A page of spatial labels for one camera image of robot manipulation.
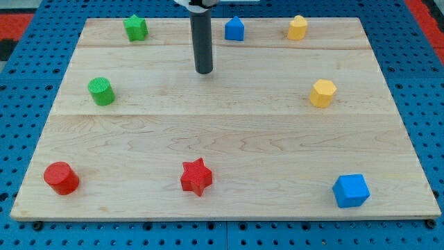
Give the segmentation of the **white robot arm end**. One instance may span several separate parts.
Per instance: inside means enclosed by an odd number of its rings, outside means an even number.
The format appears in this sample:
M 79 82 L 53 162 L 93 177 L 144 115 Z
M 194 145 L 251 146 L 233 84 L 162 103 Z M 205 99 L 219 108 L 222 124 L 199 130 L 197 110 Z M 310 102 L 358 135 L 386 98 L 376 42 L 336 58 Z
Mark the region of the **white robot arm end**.
M 204 13 L 217 5 L 251 5 L 258 4 L 260 0 L 174 0 L 191 13 Z

